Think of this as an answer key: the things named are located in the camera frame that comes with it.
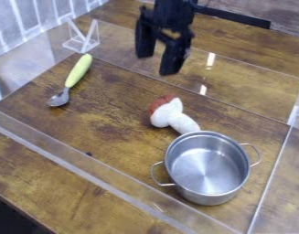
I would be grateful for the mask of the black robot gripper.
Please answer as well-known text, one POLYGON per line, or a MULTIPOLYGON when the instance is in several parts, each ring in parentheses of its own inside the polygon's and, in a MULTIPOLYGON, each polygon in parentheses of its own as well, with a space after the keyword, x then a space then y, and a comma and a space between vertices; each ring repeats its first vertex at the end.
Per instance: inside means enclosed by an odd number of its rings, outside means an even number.
POLYGON ((179 73, 191 53, 194 32, 194 0, 155 0, 154 8, 139 8, 141 16, 135 24, 135 55, 149 58, 154 54, 157 38, 165 43, 165 53, 159 74, 179 73))

